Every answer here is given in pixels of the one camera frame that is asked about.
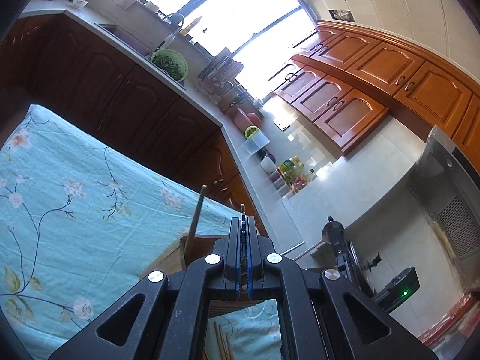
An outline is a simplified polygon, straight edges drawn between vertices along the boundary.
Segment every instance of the green colander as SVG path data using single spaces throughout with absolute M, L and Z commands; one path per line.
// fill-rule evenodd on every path
M 173 60 L 173 62 L 177 64 L 177 66 L 180 68 L 180 71 L 183 71 L 183 76 L 179 80 L 179 82 L 183 81 L 186 78 L 188 74 L 188 64 L 187 60 L 183 57 L 182 54 L 171 49 L 160 49 L 152 54 L 152 56 L 150 57 L 150 61 L 153 62 L 153 58 L 156 56 L 169 56 Z

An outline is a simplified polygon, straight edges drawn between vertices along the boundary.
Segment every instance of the sink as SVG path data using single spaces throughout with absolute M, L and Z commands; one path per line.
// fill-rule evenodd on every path
M 123 28 L 116 24 L 97 24 L 97 26 L 107 30 L 114 37 L 120 39 L 123 43 L 131 47 L 141 56 L 147 56 L 152 53 L 147 46 L 141 43 L 139 40 L 135 39 L 132 35 L 126 32 Z

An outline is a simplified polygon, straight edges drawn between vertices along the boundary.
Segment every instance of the countertop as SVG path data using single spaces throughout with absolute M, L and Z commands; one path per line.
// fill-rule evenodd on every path
M 171 88 L 171 90 L 219 126 L 232 152 L 247 190 L 258 210 L 263 225 L 274 243 L 275 249 L 278 252 L 283 252 L 303 241 L 297 227 L 282 204 L 277 190 L 268 179 L 267 174 L 260 167 L 260 159 L 257 156 L 248 155 L 242 147 L 245 142 L 243 134 L 241 134 L 231 119 L 220 111 L 215 102 L 198 92 L 193 82 L 186 81 L 185 88 L 177 85 L 177 83 L 153 67 L 133 49 L 130 49 L 109 32 L 97 26 L 96 24 L 112 24 L 112 21 L 106 19 L 93 9 L 90 9 L 88 6 L 82 9 L 76 9 L 72 3 L 64 0 L 31 0 L 20 17 L 47 14 L 65 14 L 85 28 L 88 28 L 88 30 L 121 51 L 136 64 L 142 66 L 146 71 L 162 81 L 166 86 Z M 304 249 L 306 249 L 305 245 L 292 252 L 292 255 L 296 255 Z M 302 258 L 301 265 L 309 267 L 316 266 L 315 261 L 309 258 L 309 256 Z

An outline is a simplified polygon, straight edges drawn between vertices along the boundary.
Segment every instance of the range hood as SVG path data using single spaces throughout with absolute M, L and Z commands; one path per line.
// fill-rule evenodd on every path
M 465 291 L 480 287 L 480 176 L 434 127 L 409 181 L 457 267 Z

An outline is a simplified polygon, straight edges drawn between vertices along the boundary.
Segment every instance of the dish soap bottle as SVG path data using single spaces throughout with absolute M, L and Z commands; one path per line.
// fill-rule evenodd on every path
M 193 27 L 195 27 L 198 23 L 200 23 L 200 20 L 202 20 L 202 17 L 197 17 L 194 21 L 192 21 L 188 26 L 185 28 L 182 28 L 180 30 L 180 35 L 181 36 L 187 36 L 187 34 L 191 31 Z

